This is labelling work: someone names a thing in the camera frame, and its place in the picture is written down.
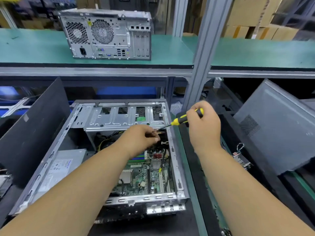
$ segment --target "hand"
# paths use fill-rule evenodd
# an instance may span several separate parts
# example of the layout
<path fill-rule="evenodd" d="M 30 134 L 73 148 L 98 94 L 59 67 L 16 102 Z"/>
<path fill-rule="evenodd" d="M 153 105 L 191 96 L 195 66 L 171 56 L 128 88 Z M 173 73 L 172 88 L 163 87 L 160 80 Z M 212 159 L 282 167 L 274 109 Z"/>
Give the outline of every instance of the hand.
<path fill-rule="evenodd" d="M 140 124 L 128 128 L 113 145 L 126 150 L 131 159 L 158 141 L 160 137 L 152 127 Z"/>
<path fill-rule="evenodd" d="M 201 119 L 195 112 L 198 108 L 203 108 L 204 111 L 204 115 Z M 189 122 L 190 142 L 198 156 L 209 150 L 221 148 L 221 121 L 208 102 L 200 101 L 194 104 L 191 109 L 187 111 L 187 119 Z"/>

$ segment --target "circular fan vent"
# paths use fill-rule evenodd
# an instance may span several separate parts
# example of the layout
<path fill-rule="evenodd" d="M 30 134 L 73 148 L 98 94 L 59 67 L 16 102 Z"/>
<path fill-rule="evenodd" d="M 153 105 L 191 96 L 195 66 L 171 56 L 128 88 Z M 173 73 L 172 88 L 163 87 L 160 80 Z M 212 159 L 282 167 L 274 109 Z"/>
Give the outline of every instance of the circular fan vent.
<path fill-rule="evenodd" d="M 88 34 L 86 29 L 80 22 L 67 22 L 65 26 L 69 38 L 75 44 L 87 44 L 88 43 Z"/>
<path fill-rule="evenodd" d="M 114 39 L 113 28 L 102 19 L 94 21 L 91 30 L 94 38 L 101 44 L 108 45 Z"/>

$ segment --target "yellow and black screwdriver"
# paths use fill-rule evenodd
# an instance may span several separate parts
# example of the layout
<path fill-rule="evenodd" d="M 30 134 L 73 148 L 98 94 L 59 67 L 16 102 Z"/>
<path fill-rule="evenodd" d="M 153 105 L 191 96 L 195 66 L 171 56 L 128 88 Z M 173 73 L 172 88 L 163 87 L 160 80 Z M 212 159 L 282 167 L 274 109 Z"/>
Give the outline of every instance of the yellow and black screwdriver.
<path fill-rule="evenodd" d="M 196 109 L 195 112 L 198 114 L 198 116 L 199 116 L 200 118 L 203 117 L 203 109 L 202 109 L 202 108 Z M 178 126 L 179 124 L 182 124 L 182 123 L 185 123 L 185 122 L 188 122 L 188 120 L 187 120 L 187 115 L 186 115 L 186 114 L 183 115 L 183 116 L 181 116 L 180 118 L 174 119 L 174 121 L 171 122 L 171 124 L 168 124 L 168 125 L 166 125 L 166 126 L 163 126 L 163 127 L 159 128 L 159 129 L 156 130 L 156 131 L 160 131 L 160 130 L 162 130 L 163 128 L 169 127 L 169 126 Z"/>

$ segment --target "orange tape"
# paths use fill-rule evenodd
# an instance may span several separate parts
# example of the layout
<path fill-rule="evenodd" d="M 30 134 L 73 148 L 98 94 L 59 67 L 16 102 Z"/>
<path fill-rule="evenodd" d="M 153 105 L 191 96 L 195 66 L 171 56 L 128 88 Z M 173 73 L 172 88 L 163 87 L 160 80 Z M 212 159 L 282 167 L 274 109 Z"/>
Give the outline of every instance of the orange tape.
<path fill-rule="evenodd" d="M 238 27 L 236 27 L 236 30 L 235 30 L 234 35 L 233 35 L 233 38 L 234 38 L 234 39 L 237 38 L 240 29 L 241 29 L 241 26 L 240 26 L 240 25 L 239 25 Z"/>
<path fill-rule="evenodd" d="M 264 31 L 262 32 L 262 35 L 260 36 L 259 39 L 265 39 L 265 37 L 266 37 L 266 35 L 267 35 L 269 29 L 270 29 L 270 27 L 266 27 L 266 28 L 264 29 Z"/>

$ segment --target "person's left hand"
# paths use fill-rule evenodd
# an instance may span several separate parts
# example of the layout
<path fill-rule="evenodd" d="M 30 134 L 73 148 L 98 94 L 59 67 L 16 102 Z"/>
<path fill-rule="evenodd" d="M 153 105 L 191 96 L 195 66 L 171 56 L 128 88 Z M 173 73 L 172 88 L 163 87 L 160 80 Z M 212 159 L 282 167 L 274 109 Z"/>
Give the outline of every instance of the person's left hand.
<path fill-rule="evenodd" d="M 152 127 L 140 124 L 128 128 L 114 144 L 126 150 L 131 159 L 158 141 L 160 137 Z"/>

